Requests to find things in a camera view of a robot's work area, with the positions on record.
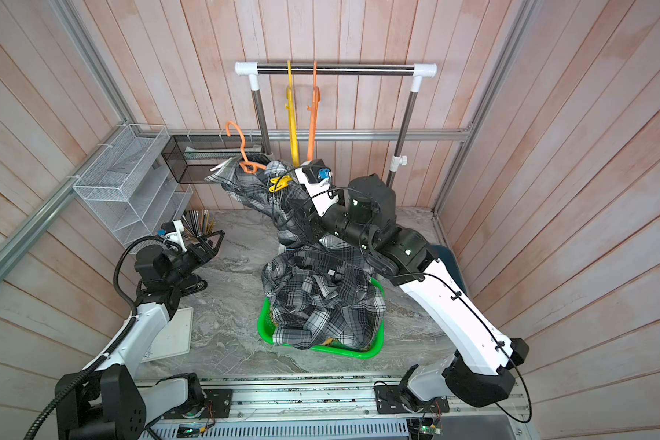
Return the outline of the grey plaid shirt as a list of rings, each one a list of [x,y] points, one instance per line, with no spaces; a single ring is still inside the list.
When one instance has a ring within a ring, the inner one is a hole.
[[[210,170],[211,174],[205,178],[205,181],[220,184],[242,205],[270,218],[277,229],[279,242],[285,247],[299,248],[320,243],[331,248],[335,245],[334,238],[329,235],[318,242],[296,240],[291,231],[291,203],[292,201],[311,202],[310,195],[297,181],[293,181],[287,188],[275,194],[269,192],[271,178],[292,175],[290,165],[281,161],[272,161],[266,165],[266,170],[247,174],[240,168],[239,162],[240,158],[236,157],[217,165]]]
[[[380,332],[386,312],[381,286],[352,250],[299,247],[262,269],[271,341],[300,350],[327,342],[363,351]]]

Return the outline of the orange hanger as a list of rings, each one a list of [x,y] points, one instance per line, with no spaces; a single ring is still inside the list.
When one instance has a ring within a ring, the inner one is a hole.
[[[307,107],[307,110],[310,112],[310,125],[309,125],[308,147],[307,147],[307,156],[306,156],[306,159],[308,161],[312,161],[315,158],[315,135],[317,130],[317,119],[318,119],[318,110],[319,110],[320,101],[321,101],[321,91],[317,84],[317,62],[314,62],[312,102]]]
[[[227,123],[225,123],[225,134],[227,135],[227,137],[231,137],[231,131],[230,131],[231,128],[234,128],[236,130],[236,133],[238,133],[240,137],[239,150],[242,156],[242,160],[239,162],[239,166],[240,168],[242,168],[243,172],[247,174],[255,174],[256,172],[259,171],[265,171],[266,166],[264,164],[249,160],[249,157],[247,156],[247,152],[246,152],[247,142],[245,135],[243,134],[238,124],[233,120],[229,120],[227,121]]]

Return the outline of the yellow plastic hanger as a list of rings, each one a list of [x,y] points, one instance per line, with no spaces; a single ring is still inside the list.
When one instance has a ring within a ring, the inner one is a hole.
[[[293,70],[292,70],[292,63],[289,60],[287,62],[287,79],[288,79],[288,85],[286,88],[285,96],[286,96],[286,109],[287,109],[288,125],[289,125],[291,161],[293,162],[294,167],[298,167],[301,161],[300,161],[300,151],[299,151],[298,139],[297,139],[295,100],[293,95]]]

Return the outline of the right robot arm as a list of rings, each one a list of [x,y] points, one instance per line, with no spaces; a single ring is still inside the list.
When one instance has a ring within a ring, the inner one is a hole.
[[[455,346],[448,359],[409,368],[397,388],[405,405],[418,406],[453,394],[476,408],[509,398],[522,375],[529,346],[493,326],[440,260],[437,249],[414,229],[396,222],[396,196],[375,174],[333,184],[323,165],[294,171],[306,199],[291,221],[316,238],[332,235],[359,250],[381,276],[427,311]]]

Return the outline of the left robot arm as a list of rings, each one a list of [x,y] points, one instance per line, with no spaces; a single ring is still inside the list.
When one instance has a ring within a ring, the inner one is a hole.
[[[176,314],[181,298],[206,289],[196,270],[212,260],[221,245],[199,235],[191,245],[179,238],[174,223],[164,234],[130,243],[137,251],[140,276],[130,298],[113,278],[117,294],[130,315],[109,344],[81,371],[63,376],[55,396],[31,424],[25,437],[36,438],[54,415],[60,439],[138,439],[165,414],[212,418],[213,412],[194,373],[182,373],[139,390],[133,376],[144,355]]]

